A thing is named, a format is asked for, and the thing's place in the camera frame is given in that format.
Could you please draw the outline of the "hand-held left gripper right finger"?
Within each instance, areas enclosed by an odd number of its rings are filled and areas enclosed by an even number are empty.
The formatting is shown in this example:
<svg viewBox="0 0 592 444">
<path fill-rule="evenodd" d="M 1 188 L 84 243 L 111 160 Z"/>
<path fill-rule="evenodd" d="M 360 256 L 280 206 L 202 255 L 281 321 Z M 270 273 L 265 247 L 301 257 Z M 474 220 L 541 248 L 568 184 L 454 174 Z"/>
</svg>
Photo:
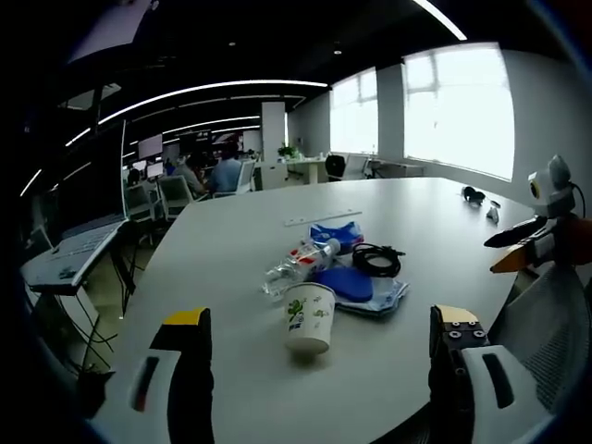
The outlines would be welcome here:
<svg viewBox="0 0 592 444">
<path fill-rule="evenodd" d="M 534 377 L 473 313 L 430 307 L 429 358 L 433 443 L 530 443 L 551 423 Z"/>
</svg>

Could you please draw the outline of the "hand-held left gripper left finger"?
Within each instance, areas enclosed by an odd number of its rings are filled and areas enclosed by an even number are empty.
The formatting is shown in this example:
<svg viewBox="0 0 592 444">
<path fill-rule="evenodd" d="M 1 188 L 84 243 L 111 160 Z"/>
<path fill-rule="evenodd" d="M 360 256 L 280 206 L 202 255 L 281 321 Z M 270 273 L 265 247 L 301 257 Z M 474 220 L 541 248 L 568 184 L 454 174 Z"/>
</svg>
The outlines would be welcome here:
<svg viewBox="0 0 592 444">
<path fill-rule="evenodd" d="M 176 312 L 117 365 L 99 432 L 109 443 L 213 443 L 213 390 L 210 310 Z"/>
</svg>

